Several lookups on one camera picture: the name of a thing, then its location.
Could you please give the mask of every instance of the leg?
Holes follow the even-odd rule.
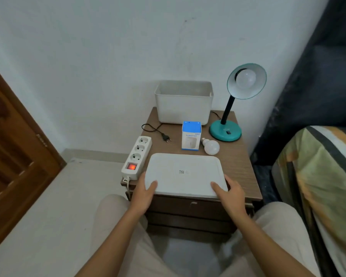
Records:
[[[279,246],[315,276],[320,276],[308,232],[293,207],[283,202],[272,202],[260,209],[254,220]],[[264,276],[240,231],[236,231],[231,240],[236,241],[233,246],[234,260],[221,277]]]
[[[119,195],[108,195],[100,203],[93,223],[91,255],[101,246],[125,211],[129,201]],[[177,276],[157,255],[146,232],[143,216],[136,226],[118,276]]]

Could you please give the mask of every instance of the light bulb box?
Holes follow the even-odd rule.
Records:
[[[182,149],[198,151],[201,139],[201,122],[184,121],[182,125]]]

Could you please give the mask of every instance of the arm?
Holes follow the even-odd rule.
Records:
[[[134,228],[151,204],[157,182],[146,190],[145,173],[138,180],[129,209],[93,256],[75,277],[116,277],[129,246]]]
[[[315,277],[308,269],[294,257],[283,250],[272,240],[246,213],[244,206],[244,191],[238,182],[231,180],[227,175],[231,189],[226,192],[215,182],[212,189],[222,202],[225,210],[241,231],[243,238],[259,263],[264,274],[268,277]]]

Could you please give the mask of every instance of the white plastic container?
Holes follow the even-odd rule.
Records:
[[[155,90],[157,115],[162,123],[208,123],[213,101],[211,82],[162,80]]]

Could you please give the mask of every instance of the teal lamp base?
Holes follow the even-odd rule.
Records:
[[[240,139],[242,130],[237,123],[227,120],[226,124],[221,124],[220,120],[214,121],[210,125],[210,134],[217,140],[223,142],[233,142]]]

